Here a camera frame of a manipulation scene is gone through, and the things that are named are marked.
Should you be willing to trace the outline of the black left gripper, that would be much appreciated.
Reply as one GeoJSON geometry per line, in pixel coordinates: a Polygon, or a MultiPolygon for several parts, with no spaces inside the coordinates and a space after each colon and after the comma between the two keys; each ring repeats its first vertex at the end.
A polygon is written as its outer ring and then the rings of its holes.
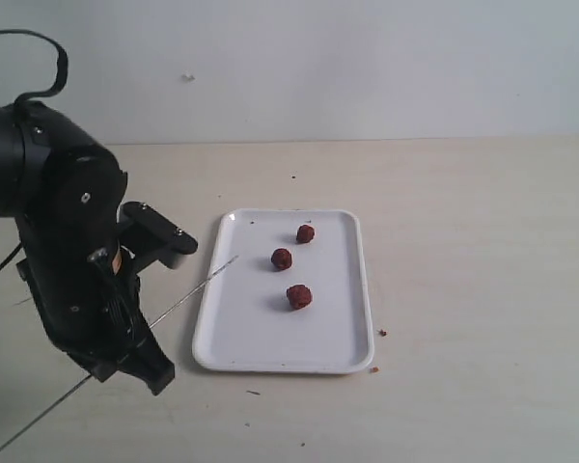
{"type": "Polygon", "coordinates": [[[114,204],[51,207],[15,218],[25,258],[17,270],[51,343],[95,379],[122,372],[160,395],[175,379],[139,309],[132,259],[114,204]]]}

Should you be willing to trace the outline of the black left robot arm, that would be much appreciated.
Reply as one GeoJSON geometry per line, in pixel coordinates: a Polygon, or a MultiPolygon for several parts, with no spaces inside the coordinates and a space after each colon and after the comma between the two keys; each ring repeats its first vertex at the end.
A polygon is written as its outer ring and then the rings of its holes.
{"type": "Polygon", "coordinates": [[[0,107],[0,217],[15,222],[17,271],[49,340],[95,379],[123,372],[158,395],[175,367],[141,312],[139,275],[198,244],[126,187],[114,154],[64,115],[0,107]]]}

